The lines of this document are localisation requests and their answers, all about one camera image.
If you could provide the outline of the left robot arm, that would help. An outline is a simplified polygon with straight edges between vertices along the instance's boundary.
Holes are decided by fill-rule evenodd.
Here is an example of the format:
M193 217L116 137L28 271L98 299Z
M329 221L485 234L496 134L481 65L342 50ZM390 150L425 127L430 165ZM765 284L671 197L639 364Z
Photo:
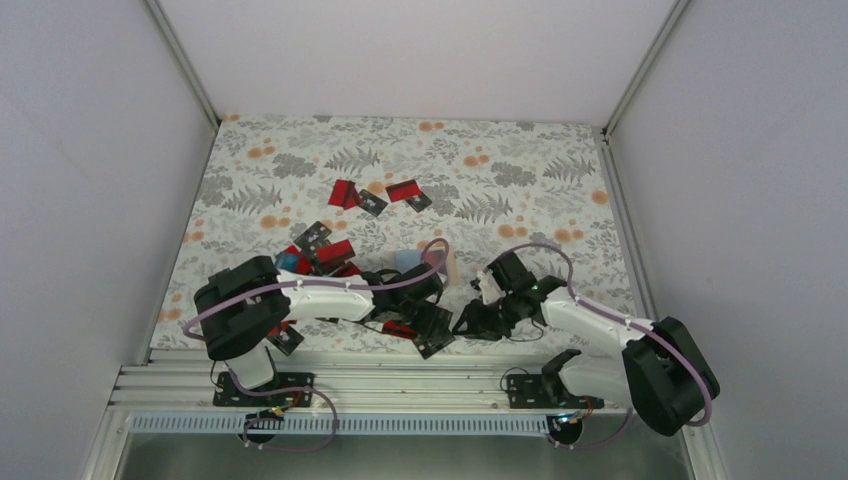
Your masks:
M356 323L395 322L425 346L450 342L450 311L439 306L443 283L421 263L411 270L301 275L257 256L208 278L193 296L197 338L210 360L225 364L239 392L255 405L278 391L277 371L263 343L286 322L338 319Z

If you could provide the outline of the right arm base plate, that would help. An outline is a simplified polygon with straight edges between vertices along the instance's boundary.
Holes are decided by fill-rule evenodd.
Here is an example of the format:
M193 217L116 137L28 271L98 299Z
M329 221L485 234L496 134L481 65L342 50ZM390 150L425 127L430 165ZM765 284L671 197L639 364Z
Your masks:
M511 409L601 409L603 399L568 393L561 384L553 384L541 374L511 373L505 377L503 389Z

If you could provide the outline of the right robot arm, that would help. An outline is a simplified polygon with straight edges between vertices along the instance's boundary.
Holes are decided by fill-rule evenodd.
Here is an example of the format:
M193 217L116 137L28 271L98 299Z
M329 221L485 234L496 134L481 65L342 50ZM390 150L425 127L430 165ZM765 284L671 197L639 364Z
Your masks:
M456 335L505 340L528 320L568 330L602 353L568 348L538 373L517 375L518 386L506 389L511 407L589 410L612 403L664 436L708 422L720 385L680 320L634 318L584 300L566 279L537 278L514 252L491 262L473 284L480 296L463 310Z

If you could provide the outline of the beige card holder wallet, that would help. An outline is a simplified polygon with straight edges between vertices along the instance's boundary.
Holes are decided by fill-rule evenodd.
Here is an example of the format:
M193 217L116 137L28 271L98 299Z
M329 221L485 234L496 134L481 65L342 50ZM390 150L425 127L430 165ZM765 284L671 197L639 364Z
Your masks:
M392 259L394 269L400 273L407 273L422 263L430 269L442 262L438 270L439 278L450 286L456 286L460 282L455 255L453 252L445 252L443 247L432 248L426 253L422 249L397 250Z

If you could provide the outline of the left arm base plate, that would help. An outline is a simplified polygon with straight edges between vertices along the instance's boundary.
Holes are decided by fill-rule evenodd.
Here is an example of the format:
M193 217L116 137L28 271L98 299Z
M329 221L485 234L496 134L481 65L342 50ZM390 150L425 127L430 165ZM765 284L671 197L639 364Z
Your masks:
M253 388L254 392L262 392L262 395L248 395L237 388L229 372L221 372L215 380L212 404L216 407L245 408L309 407L312 400L311 393L287 391L275 395L265 395L265 392L293 387L312 387L314 381L314 373L278 372L275 379L270 383Z

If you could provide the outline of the black card bottom pair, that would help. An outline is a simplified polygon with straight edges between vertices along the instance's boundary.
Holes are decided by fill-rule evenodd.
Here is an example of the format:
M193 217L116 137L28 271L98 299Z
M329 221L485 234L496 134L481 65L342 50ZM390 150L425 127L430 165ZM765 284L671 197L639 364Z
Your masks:
M410 327L416 332L413 344L424 360L429 359L450 343L453 313L431 303L425 303L412 317Z

